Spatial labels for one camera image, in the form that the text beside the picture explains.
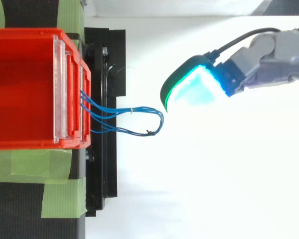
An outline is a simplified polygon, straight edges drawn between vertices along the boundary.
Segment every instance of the transparent plastic panel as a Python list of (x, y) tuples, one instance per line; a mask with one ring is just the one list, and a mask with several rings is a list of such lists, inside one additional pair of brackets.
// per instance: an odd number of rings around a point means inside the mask
[[(83, 67), (80, 66), (80, 90), (83, 90)], [(81, 140), (83, 139), (83, 108), (80, 107), (80, 132), (81, 132)]]
[(67, 72), (65, 43), (57, 36), (53, 39), (54, 83), (54, 143), (67, 135)]

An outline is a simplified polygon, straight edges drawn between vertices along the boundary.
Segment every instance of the screw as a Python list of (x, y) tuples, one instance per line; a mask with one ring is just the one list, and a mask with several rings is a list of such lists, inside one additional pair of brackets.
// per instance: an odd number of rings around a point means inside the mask
[(108, 48), (107, 47), (103, 47), (102, 53), (103, 53), (103, 56), (108, 56)]

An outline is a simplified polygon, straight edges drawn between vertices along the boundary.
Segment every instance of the cyan light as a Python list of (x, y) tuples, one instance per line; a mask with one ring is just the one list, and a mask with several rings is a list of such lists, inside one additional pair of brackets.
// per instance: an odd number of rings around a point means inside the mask
[(165, 108), (170, 109), (178, 104), (209, 105), (223, 97), (227, 96), (219, 82), (214, 79), (209, 70), (199, 65), (170, 90), (165, 101)]

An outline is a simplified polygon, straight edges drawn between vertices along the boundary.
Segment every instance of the red plastic bin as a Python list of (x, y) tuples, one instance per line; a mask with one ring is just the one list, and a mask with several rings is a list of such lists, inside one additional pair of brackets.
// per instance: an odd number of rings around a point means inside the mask
[(57, 28), (0, 29), (0, 150), (85, 148), (91, 72)]

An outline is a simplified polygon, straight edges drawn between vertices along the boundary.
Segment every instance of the white background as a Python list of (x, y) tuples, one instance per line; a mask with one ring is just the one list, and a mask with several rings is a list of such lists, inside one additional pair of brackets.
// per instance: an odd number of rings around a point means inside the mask
[[(252, 29), (299, 27), (299, 17), (88, 18), (86, 26), (126, 29), (118, 107), (163, 111), (160, 88), (187, 58)], [(158, 121), (133, 114), (118, 125), (145, 131)], [(118, 134), (117, 143), (119, 196), (87, 218), (87, 239), (299, 239), (299, 83), (165, 114), (157, 136)]]
[(263, 0), (87, 0), (88, 16), (250, 15)]

